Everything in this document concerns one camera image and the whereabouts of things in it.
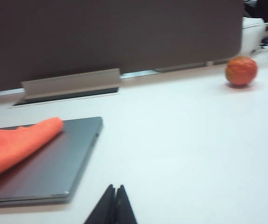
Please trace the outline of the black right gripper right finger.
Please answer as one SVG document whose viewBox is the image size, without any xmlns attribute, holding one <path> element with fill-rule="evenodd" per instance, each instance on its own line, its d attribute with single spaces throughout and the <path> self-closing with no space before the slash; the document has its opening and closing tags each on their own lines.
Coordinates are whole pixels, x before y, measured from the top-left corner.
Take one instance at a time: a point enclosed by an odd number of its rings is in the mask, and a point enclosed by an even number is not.
<svg viewBox="0 0 268 224">
<path fill-rule="evenodd" d="M 115 223 L 137 224 L 134 212 L 128 199 L 126 190 L 121 185 L 116 192 L 115 198 Z"/>
</svg>

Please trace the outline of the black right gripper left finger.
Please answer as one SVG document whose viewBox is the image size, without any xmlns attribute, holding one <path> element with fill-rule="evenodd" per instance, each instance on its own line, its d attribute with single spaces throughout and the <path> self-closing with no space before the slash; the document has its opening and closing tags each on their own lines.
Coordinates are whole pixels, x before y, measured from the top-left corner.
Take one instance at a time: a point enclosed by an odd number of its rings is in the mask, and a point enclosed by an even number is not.
<svg viewBox="0 0 268 224">
<path fill-rule="evenodd" d="M 110 184 L 84 224 L 112 224 L 114 217 L 115 188 Z"/>
</svg>

